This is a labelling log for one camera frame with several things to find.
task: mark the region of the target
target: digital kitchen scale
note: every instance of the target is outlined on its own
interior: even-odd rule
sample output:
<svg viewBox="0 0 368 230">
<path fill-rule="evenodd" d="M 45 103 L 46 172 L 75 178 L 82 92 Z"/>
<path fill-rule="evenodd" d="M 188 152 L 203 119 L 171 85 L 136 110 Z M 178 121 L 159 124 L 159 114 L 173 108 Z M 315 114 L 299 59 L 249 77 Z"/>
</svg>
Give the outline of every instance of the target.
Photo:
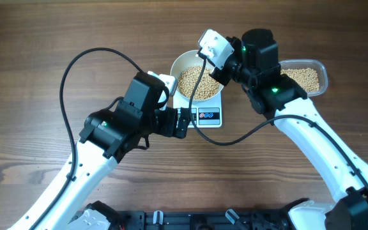
<svg viewBox="0 0 368 230">
<path fill-rule="evenodd" d="M 180 108 L 188 108 L 189 100 L 181 95 L 178 91 L 172 98 L 172 107 L 178 109 L 178 117 L 180 117 Z M 192 101 L 191 112 L 194 116 L 195 124 L 198 128 L 219 128 L 222 126 L 222 106 L 221 92 L 213 98 L 195 102 Z"/>
</svg>

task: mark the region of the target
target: black cable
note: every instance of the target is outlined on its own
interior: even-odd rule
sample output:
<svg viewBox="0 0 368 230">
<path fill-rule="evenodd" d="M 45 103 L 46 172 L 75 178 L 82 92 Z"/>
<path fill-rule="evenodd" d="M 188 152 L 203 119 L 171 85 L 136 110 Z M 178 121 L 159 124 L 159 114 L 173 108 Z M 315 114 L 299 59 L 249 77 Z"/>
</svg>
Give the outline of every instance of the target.
<svg viewBox="0 0 368 230">
<path fill-rule="evenodd" d="M 274 122 L 278 119 L 284 119 L 284 118 L 294 118 L 294 119 L 299 119 L 302 121 L 307 122 L 311 127 L 317 128 L 337 149 L 337 151 L 339 151 L 339 153 L 343 156 L 343 158 L 347 161 L 347 163 L 349 164 L 349 166 L 352 168 L 353 172 L 356 174 L 356 176 L 358 176 L 358 178 L 360 179 L 360 181 L 363 183 L 364 187 L 366 188 L 366 190 L 368 191 L 368 182 L 365 180 L 365 178 L 360 174 L 360 171 L 356 168 L 356 166 L 354 165 L 354 163 L 350 160 L 350 158 L 347 156 L 347 154 L 343 151 L 343 149 L 339 146 L 339 144 L 333 139 L 333 137 L 331 137 L 324 129 L 322 129 L 316 122 L 313 122 L 305 117 L 302 116 L 297 116 L 297 115 L 281 115 L 281 116 L 277 116 L 274 117 L 272 119 L 266 120 L 264 122 L 262 122 L 261 124 L 259 124 L 257 127 L 253 128 L 251 131 L 249 131 L 248 133 L 246 133 L 245 135 L 243 135 L 242 137 L 238 138 L 235 141 L 230 141 L 230 142 L 217 142 L 214 140 L 211 140 L 210 138 L 208 138 L 205 134 L 203 134 L 200 129 L 197 127 L 195 121 L 194 121 L 194 117 L 191 115 L 191 105 L 192 105 L 192 100 L 194 98 L 194 94 L 196 93 L 197 87 L 201 81 L 201 78 L 203 77 L 203 73 L 205 70 L 205 65 L 206 65 L 206 59 L 204 59 L 204 63 L 203 63 L 203 67 L 201 68 L 201 72 L 199 74 L 197 83 L 194 86 L 194 89 L 192 90 L 191 93 L 191 97 L 190 97 L 190 102 L 188 105 L 188 113 L 190 115 L 190 119 L 191 119 L 191 123 L 194 126 L 195 130 L 197 130 L 198 134 L 203 137 L 204 139 L 206 139 L 208 142 L 212 143 L 212 144 L 216 144 L 219 146 L 228 146 L 228 145 L 232 145 L 232 144 L 236 144 L 238 142 L 241 142 L 242 140 L 244 140 L 245 138 L 249 137 L 250 135 L 252 135 L 254 132 L 258 131 L 260 128 L 264 127 L 267 124 L 270 124 L 271 122 Z"/>
<path fill-rule="evenodd" d="M 170 91 L 167 86 L 164 86 L 163 91 L 165 93 L 165 100 L 163 102 L 157 103 L 157 108 L 161 109 L 169 100 Z"/>
<path fill-rule="evenodd" d="M 109 106 L 107 106 L 106 108 L 104 108 L 105 110 L 109 110 L 109 109 L 111 109 L 112 107 L 113 107 L 113 105 L 116 103 L 116 102 L 118 102 L 119 100 L 123 100 L 124 99 L 124 97 L 122 97 L 122 96 L 119 96 L 119 97 L 117 97 L 116 99 L 114 99 L 114 101 L 109 105 Z"/>
<path fill-rule="evenodd" d="M 150 148 L 150 142 L 148 140 L 148 135 L 144 136 L 144 141 L 146 142 L 146 146 L 137 146 L 135 149 L 148 150 L 148 148 Z"/>
<path fill-rule="evenodd" d="M 62 117 L 63 117 L 63 121 L 65 122 L 65 126 L 66 126 L 66 131 L 68 131 L 68 136 L 69 136 L 69 140 L 70 140 L 70 146 L 72 148 L 72 166 L 70 168 L 70 172 L 68 174 L 68 176 L 66 177 L 66 181 L 65 184 L 63 184 L 61 190 L 57 193 L 56 197 L 54 198 L 54 200 L 49 204 L 49 206 L 47 207 L 47 209 L 42 213 L 42 215 L 38 218 L 38 220 L 36 220 L 36 222 L 31 226 L 31 230 L 35 229 L 38 224 L 45 218 L 45 216 L 49 213 L 49 211 L 52 209 L 52 207 L 57 203 L 57 201 L 61 198 L 61 196 L 63 195 L 63 193 L 65 192 L 66 188 L 68 187 L 69 183 L 71 182 L 72 178 L 73 178 L 73 174 L 75 173 L 75 168 L 76 168 L 76 161 L 77 161 L 77 149 L 75 146 L 75 141 L 73 139 L 73 134 L 72 134 L 72 130 L 70 129 L 70 125 L 69 125 L 69 121 L 68 121 L 68 116 L 66 115 L 66 111 L 65 111 L 65 105 L 63 103 L 63 87 L 65 86 L 65 80 L 66 80 L 66 76 L 69 73 L 70 68 L 73 66 L 73 64 L 79 59 L 81 58 L 83 55 L 88 54 L 90 52 L 93 51 L 108 51 L 108 52 L 112 52 L 115 53 L 121 57 L 123 57 L 124 59 L 126 59 L 128 62 L 130 62 L 138 71 L 144 73 L 141 68 L 139 66 L 137 66 L 136 63 L 134 63 L 134 61 L 132 61 L 129 57 L 125 56 L 124 54 L 122 54 L 121 52 L 114 50 L 114 49 L 110 49 L 110 48 L 93 48 L 93 49 L 88 49 L 85 50 L 83 52 L 81 52 L 78 56 L 76 56 L 68 65 L 68 67 L 66 68 L 63 77 L 62 77 L 62 81 L 61 81 L 61 86 L 59 88 L 59 103 L 61 104 L 61 112 L 62 112 Z"/>
</svg>

